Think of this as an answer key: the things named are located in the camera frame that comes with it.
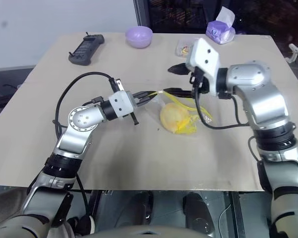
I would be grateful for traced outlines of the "black handheld controller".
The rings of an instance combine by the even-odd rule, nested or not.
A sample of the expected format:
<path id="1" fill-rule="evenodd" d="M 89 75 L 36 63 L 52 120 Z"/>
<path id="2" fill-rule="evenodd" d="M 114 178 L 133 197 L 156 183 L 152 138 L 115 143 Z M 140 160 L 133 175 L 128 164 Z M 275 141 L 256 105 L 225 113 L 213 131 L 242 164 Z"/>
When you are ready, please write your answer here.
<path id="1" fill-rule="evenodd" d="M 91 64 L 91 58 L 95 51 L 101 44 L 105 42 L 104 36 L 101 34 L 90 35 L 86 32 L 82 42 L 74 50 L 73 53 L 69 52 L 68 60 L 76 65 L 87 66 Z"/>

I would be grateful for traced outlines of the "purple plastic bowl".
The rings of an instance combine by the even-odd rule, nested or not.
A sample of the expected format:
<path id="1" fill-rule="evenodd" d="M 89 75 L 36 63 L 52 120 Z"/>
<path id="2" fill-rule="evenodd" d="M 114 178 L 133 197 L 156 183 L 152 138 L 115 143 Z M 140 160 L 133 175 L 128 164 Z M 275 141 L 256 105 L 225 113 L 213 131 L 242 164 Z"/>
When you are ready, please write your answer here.
<path id="1" fill-rule="evenodd" d="M 145 26 L 135 26 L 125 32 L 125 38 L 128 45 L 136 49 L 148 47 L 153 38 L 153 32 Z"/>

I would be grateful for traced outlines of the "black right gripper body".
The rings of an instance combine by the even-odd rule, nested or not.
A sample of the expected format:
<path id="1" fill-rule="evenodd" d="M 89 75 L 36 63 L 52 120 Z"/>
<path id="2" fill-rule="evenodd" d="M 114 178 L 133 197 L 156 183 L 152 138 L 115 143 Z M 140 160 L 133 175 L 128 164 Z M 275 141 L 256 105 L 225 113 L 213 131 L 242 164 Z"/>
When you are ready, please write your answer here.
<path id="1" fill-rule="evenodd" d="M 205 77 L 205 72 L 198 67 L 195 67 L 190 75 L 190 84 L 192 84 L 192 95 L 208 94 L 210 91 L 209 80 Z"/>

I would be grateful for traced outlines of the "white glue gun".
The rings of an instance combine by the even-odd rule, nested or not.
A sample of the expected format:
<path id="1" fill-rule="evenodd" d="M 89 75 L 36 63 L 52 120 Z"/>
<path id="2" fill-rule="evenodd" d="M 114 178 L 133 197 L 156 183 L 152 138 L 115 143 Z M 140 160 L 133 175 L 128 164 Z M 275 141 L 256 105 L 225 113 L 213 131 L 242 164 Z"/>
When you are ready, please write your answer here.
<path id="1" fill-rule="evenodd" d="M 287 63 L 293 63 L 297 60 L 298 57 L 298 47 L 295 44 L 291 43 L 289 44 L 289 48 L 292 51 L 292 55 L 290 58 L 286 57 L 285 60 Z"/>

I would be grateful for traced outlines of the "grey robot torso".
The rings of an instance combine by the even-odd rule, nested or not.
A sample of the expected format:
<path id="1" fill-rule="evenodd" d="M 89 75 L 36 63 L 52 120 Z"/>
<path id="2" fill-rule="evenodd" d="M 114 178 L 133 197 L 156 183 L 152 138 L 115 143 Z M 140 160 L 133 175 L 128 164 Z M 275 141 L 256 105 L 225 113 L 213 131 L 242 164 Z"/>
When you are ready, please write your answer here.
<path id="1" fill-rule="evenodd" d="M 157 238 L 183 238 L 189 232 L 185 228 L 175 228 L 168 226 L 150 226 L 150 225 L 137 225 L 137 226 L 124 226 L 117 228 L 115 231 L 119 236 L 141 236 L 141 237 L 157 237 Z"/>

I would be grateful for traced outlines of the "clear yellow-zip plastic bag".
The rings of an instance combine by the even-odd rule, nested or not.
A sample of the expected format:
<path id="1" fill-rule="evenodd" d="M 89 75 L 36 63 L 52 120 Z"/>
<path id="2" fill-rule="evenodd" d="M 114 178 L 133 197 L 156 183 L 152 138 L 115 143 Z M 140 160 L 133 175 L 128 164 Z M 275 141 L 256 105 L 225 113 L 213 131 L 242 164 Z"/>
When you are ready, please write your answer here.
<path id="1" fill-rule="evenodd" d="M 159 118 L 160 111 L 164 107 L 164 105 L 168 104 L 168 103 L 176 103 L 176 104 L 180 105 L 181 107 L 185 108 L 190 114 L 189 121 L 186 124 L 186 126 L 182 130 L 180 130 L 180 133 L 176 133 L 176 134 L 189 135 L 189 134 L 193 134 L 197 131 L 196 122 L 201 121 L 201 119 L 200 119 L 198 111 L 195 107 L 184 104 L 177 97 L 172 96 L 164 91 L 157 91 L 157 92 L 155 92 L 155 94 L 151 94 L 150 96 L 153 96 L 151 102 L 157 103 L 157 107 L 158 107 L 157 116 L 158 116 L 159 122 L 160 122 L 160 118 Z"/>

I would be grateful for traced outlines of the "round orange snack bun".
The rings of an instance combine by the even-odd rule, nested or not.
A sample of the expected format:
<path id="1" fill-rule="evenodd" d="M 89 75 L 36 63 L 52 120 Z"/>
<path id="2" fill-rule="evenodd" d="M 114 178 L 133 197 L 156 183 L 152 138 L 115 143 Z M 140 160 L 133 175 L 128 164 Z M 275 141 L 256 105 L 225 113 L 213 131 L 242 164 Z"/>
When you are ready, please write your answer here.
<path id="1" fill-rule="evenodd" d="M 174 134 L 180 133 L 189 121 L 189 112 L 176 103 L 165 104 L 160 111 L 162 126 Z"/>

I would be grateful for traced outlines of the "small clear plastic box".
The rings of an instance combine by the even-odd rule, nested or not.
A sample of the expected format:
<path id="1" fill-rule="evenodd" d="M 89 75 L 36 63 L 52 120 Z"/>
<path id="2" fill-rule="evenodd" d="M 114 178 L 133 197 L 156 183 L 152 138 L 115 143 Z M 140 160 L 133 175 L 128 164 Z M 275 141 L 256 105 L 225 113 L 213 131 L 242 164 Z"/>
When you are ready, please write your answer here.
<path id="1" fill-rule="evenodd" d="M 198 38 L 183 38 L 177 42 L 177 46 L 175 48 L 175 54 L 178 57 L 185 58 L 189 55 L 194 43 L 198 40 Z"/>

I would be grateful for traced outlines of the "dark rounded shape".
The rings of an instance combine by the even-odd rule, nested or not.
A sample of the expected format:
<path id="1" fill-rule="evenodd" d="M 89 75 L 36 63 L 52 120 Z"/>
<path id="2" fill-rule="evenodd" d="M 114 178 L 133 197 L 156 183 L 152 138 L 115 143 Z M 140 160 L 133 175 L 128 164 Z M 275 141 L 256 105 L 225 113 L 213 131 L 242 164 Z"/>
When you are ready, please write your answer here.
<path id="1" fill-rule="evenodd" d="M 185 215 L 185 227 L 200 232 L 210 238 L 216 237 L 215 226 L 211 214 L 201 195 L 189 192 L 182 200 Z"/>
<path id="2" fill-rule="evenodd" d="M 151 191 L 135 194 L 125 208 L 128 225 L 148 225 L 151 222 L 154 196 Z"/>

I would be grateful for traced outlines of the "purple tissue pack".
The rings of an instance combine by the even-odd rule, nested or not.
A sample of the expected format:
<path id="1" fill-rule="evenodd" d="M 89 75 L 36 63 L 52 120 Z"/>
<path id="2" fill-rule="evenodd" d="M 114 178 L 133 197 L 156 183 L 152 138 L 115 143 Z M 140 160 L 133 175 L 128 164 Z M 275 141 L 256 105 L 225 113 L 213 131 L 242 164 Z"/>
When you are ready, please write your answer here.
<path id="1" fill-rule="evenodd" d="M 222 6 L 216 19 L 208 23 L 206 35 L 219 45 L 229 43 L 235 38 L 234 21 L 235 14 Z"/>

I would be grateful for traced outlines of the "grey window frame post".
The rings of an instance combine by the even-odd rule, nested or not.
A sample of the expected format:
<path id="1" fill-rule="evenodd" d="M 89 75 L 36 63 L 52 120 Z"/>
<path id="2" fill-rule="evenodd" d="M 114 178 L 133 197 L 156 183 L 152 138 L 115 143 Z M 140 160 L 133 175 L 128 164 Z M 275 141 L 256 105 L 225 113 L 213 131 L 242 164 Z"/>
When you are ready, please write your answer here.
<path id="1" fill-rule="evenodd" d="M 150 28 L 149 0 L 133 0 L 133 3 L 138 25 Z"/>

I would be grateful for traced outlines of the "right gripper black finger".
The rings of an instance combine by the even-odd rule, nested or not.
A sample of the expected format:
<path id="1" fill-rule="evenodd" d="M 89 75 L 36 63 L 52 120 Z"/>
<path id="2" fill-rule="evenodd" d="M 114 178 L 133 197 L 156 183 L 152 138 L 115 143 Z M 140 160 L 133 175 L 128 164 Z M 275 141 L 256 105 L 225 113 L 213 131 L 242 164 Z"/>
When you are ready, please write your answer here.
<path id="1" fill-rule="evenodd" d="M 182 88 L 165 88 L 164 92 L 179 98 L 194 98 L 193 92 L 191 90 L 183 90 Z"/>
<path id="2" fill-rule="evenodd" d="M 186 67 L 185 63 L 173 65 L 167 71 L 170 73 L 176 74 L 176 75 L 188 75 L 189 74 L 189 69 Z"/>

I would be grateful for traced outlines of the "black table leg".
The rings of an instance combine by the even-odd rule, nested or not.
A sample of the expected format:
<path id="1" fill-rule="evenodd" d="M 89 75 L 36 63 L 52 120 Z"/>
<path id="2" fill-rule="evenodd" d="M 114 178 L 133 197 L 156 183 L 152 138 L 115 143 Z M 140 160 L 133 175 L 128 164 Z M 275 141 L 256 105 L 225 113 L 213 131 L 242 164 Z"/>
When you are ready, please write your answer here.
<path id="1" fill-rule="evenodd" d="M 230 204 L 231 204 L 232 222 L 233 222 L 235 238 L 243 238 L 243 235 L 244 235 L 243 226 L 240 226 L 241 209 L 240 209 L 239 193 L 230 191 L 229 198 L 230 198 Z"/>
<path id="2" fill-rule="evenodd" d="M 102 190 L 93 190 L 90 194 L 88 207 L 89 207 L 89 214 L 93 217 L 93 219 L 96 218 L 102 193 L 103 193 Z"/>

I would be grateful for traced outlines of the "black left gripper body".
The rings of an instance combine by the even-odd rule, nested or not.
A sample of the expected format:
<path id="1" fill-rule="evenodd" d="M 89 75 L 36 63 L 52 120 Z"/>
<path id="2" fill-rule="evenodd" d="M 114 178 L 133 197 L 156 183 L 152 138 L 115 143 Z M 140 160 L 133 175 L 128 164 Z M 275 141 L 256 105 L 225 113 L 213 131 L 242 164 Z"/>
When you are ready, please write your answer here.
<path id="1" fill-rule="evenodd" d="M 133 102 L 133 104 L 134 104 L 134 109 L 133 109 L 133 111 L 130 113 L 130 116 L 131 116 L 131 118 L 132 118 L 132 120 L 133 120 L 134 125 L 138 125 L 139 122 L 138 122 L 138 120 L 137 120 L 137 118 L 136 118 L 136 116 L 135 116 L 134 111 L 135 111 L 135 108 L 137 107 L 137 103 L 140 102 L 140 100 L 141 100 L 141 98 L 142 98 L 142 96 L 143 96 L 143 91 L 140 91 L 140 92 L 137 92 L 137 93 L 131 93 L 131 96 L 132 96 L 132 102 Z"/>

